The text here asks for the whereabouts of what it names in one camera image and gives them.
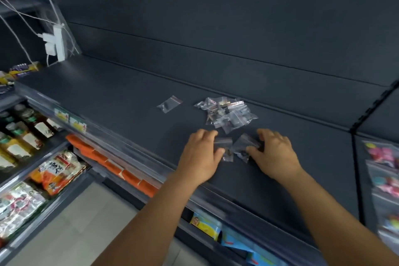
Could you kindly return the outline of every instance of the floor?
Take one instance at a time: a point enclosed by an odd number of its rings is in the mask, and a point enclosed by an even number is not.
[[[106,188],[92,183],[7,266],[90,266],[136,213]],[[174,239],[164,266],[183,265],[208,263]]]

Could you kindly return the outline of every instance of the forearm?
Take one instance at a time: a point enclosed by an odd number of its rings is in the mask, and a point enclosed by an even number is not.
[[[330,266],[399,265],[399,257],[305,171],[284,187]]]
[[[162,265],[182,211],[194,190],[187,179],[176,173],[170,175],[92,266]]]

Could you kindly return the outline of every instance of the blue package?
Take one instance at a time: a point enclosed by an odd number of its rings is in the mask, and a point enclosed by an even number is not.
[[[253,252],[253,250],[249,248],[247,245],[241,243],[240,241],[236,240],[227,233],[223,233],[221,244],[225,247],[237,248],[248,252]]]
[[[247,256],[247,262],[257,266],[287,266],[285,262],[277,258],[274,254],[264,252],[265,256],[259,253],[250,252]]]
[[[194,213],[190,224],[194,225],[198,229],[201,229],[204,233],[206,233],[208,236],[211,236],[215,241],[217,241],[221,226],[218,221],[212,219],[211,217],[205,218],[197,213]]]

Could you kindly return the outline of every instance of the left hand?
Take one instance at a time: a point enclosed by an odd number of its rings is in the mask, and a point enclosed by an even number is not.
[[[217,166],[225,152],[218,148],[213,152],[213,142],[218,132],[204,129],[191,134],[176,170],[176,175],[193,183],[197,187],[209,180],[216,172]]]

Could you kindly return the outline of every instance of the hand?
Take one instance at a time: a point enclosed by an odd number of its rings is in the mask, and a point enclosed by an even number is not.
[[[213,142],[218,132],[207,132],[204,129],[193,133],[180,157],[176,174],[193,183],[197,187],[209,180],[216,172],[225,152],[224,148],[218,148],[213,152]]]
[[[253,146],[247,147],[247,152],[266,175],[284,186],[303,171],[297,154],[292,149],[290,140],[279,132],[263,128],[259,128],[257,132],[261,141],[265,142],[264,152]]]

